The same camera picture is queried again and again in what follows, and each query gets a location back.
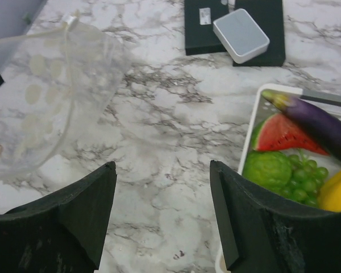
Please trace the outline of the yellow toy bell pepper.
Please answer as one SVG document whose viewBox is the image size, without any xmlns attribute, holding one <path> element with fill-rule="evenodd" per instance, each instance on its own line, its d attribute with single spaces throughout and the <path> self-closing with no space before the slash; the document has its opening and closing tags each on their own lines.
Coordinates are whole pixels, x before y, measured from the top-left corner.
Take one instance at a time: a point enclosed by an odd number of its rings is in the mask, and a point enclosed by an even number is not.
<svg viewBox="0 0 341 273">
<path fill-rule="evenodd" d="M 341 171 L 321 187 L 318 203 L 323 210 L 341 212 Z"/>
</svg>

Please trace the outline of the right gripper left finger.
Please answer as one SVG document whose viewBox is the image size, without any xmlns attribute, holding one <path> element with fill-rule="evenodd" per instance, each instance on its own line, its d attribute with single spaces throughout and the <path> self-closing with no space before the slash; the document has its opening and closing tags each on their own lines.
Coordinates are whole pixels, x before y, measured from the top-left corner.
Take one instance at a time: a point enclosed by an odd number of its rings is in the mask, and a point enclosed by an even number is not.
<svg viewBox="0 0 341 273">
<path fill-rule="evenodd" d="M 0 214 L 0 272 L 99 269 L 117 182 L 116 165 Z"/>
</svg>

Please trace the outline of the clear polka dot zip bag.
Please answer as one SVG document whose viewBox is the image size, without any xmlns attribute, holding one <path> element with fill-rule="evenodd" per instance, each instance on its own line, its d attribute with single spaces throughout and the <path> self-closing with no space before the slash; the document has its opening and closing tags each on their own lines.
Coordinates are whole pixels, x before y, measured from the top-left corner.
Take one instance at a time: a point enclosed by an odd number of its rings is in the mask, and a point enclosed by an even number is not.
<svg viewBox="0 0 341 273">
<path fill-rule="evenodd" d="M 67 17 L 0 39 L 0 180 L 30 173 L 95 123 L 129 69 L 115 37 Z"/>
</svg>

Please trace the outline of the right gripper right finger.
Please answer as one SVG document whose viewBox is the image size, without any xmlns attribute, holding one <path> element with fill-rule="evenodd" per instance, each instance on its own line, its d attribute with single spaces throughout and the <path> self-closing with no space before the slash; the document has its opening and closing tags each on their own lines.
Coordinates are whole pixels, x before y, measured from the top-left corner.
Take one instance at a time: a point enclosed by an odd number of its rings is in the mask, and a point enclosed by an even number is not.
<svg viewBox="0 0 341 273">
<path fill-rule="evenodd" d="M 279 196 L 220 161 L 210 186 L 228 270 L 341 272 L 341 212 Z"/>
</svg>

